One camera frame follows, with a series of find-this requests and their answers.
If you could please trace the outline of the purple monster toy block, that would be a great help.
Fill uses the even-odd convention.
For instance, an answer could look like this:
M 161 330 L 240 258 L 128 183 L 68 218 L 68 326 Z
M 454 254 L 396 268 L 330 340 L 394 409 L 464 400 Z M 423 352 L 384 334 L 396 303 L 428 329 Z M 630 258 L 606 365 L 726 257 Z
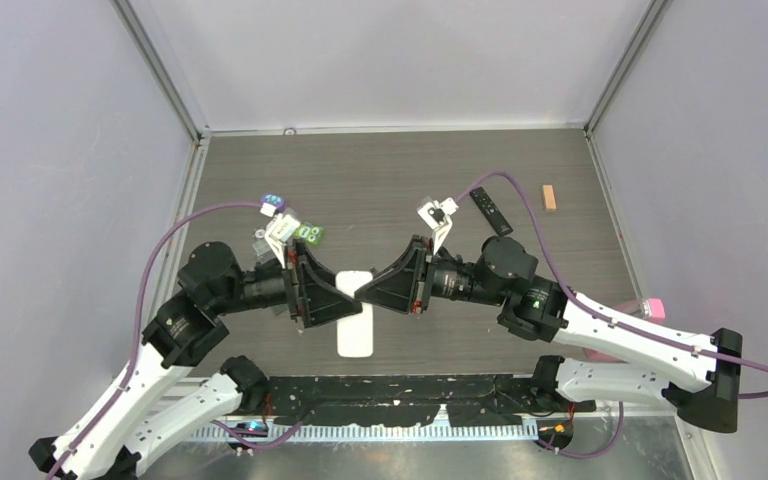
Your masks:
M 274 216 L 284 210 L 285 200 L 281 195 L 268 193 L 261 197 L 260 213 L 265 216 Z

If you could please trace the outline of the grey building brick piece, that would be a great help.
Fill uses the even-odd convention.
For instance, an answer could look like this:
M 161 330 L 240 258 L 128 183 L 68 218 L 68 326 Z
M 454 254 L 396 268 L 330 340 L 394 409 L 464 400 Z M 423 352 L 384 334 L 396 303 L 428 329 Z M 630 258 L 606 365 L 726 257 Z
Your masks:
M 275 257 L 272 249 L 270 248 L 268 242 L 265 239 L 256 240 L 253 243 L 252 247 L 255 252 L 256 258 L 259 261 L 268 261 Z

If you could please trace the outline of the black remote control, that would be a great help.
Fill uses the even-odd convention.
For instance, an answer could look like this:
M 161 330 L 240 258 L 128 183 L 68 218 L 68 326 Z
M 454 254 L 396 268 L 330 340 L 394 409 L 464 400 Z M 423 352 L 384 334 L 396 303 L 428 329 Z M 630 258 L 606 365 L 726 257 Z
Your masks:
M 512 226 L 483 187 L 472 189 L 469 196 L 497 236 L 504 237 L 513 232 Z

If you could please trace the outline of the orange wooden block far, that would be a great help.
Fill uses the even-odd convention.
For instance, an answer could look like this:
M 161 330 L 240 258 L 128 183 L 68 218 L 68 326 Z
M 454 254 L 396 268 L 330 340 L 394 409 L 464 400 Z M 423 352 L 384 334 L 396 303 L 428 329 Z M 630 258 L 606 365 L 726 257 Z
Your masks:
M 542 198 L 544 209 L 547 212 L 555 212 L 557 210 L 555 190 L 551 184 L 544 184 L 542 186 Z

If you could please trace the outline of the pink toy toaster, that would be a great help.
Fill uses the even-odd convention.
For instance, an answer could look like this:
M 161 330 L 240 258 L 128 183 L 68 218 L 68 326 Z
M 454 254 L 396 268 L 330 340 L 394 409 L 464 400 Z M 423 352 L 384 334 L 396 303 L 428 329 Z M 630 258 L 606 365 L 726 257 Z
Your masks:
M 663 325 L 666 318 L 663 302 L 658 298 L 635 299 L 622 304 L 617 304 L 613 306 L 613 309 L 658 325 Z M 621 359 L 592 349 L 585 349 L 584 355 L 585 359 L 591 362 L 623 363 L 623 360 Z

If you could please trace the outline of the green monster toy block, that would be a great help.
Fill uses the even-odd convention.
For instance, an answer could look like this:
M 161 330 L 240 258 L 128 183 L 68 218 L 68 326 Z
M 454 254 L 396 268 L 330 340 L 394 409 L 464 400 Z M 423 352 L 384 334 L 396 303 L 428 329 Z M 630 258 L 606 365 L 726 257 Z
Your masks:
M 325 229 L 321 226 L 304 223 L 295 231 L 295 238 L 305 242 L 308 245 L 318 246 L 323 237 Z

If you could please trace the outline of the white remote control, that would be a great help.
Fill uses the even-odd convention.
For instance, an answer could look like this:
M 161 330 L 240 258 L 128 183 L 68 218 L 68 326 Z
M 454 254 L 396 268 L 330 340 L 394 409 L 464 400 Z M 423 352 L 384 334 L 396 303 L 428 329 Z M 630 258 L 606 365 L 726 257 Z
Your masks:
M 358 289 L 371 281 L 369 271 L 342 271 L 336 275 L 336 288 L 354 298 Z M 360 313 L 352 314 L 337 321 L 337 354 L 343 358 L 369 358 L 374 352 L 373 308 L 362 303 Z

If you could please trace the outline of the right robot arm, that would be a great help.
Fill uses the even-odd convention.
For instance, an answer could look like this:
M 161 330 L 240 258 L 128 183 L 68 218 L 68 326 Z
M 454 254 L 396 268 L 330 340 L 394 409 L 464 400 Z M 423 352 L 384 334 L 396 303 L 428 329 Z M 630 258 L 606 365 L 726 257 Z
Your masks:
M 364 303 L 420 314 L 434 297 L 498 306 L 498 323 L 527 341 L 581 347 L 616 358 L 593 363 L 541 359 L 531 397 L 544 410 L 566 401 L 607 400 L 671 406 L 700 429 L 734 433 L 738 427 L 741 334 L 673 330 L 606 307 L 581 292 L 537 275 L 538 260 L 516 240 L 493 236 L 475 262 L 465 262 L 415 236 L 400 258 L 359 287 Z

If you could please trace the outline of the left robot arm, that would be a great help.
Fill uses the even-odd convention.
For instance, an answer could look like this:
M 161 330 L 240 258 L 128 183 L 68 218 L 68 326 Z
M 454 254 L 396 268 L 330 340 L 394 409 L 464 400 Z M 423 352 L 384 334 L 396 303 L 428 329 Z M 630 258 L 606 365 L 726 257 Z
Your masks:
M 293 242 L 287 264 L 239 266 L 230 247 L 197 247 L 178 273 L 179 291 L 160 306 L 140 338 L 137 357 L 67 432 L 36 440 L 29 456 L 59 479 L 135 479 L 180 441 L 237 410 L 265 411 L 268 377 L 245 356 L 227 359 L 195 392 L 164 410 L 156 402 L 228 334 L 222 316 L 287 305 L 306 327 L 360 314 L 362 304 L 336 286 L 336 276 Z

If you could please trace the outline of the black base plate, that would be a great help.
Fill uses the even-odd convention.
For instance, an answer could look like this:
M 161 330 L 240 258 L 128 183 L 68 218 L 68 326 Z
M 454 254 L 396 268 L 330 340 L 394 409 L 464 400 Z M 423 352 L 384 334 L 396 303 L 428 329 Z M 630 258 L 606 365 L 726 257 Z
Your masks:
M 291 426 L 427 426 L 444 413 L 453 427 L 512 426 L 524 416 L 589 413 L 595 402 L 573 403 L 512 374 L 402 376 L 273 376 L 259 403 L 240 413 Z

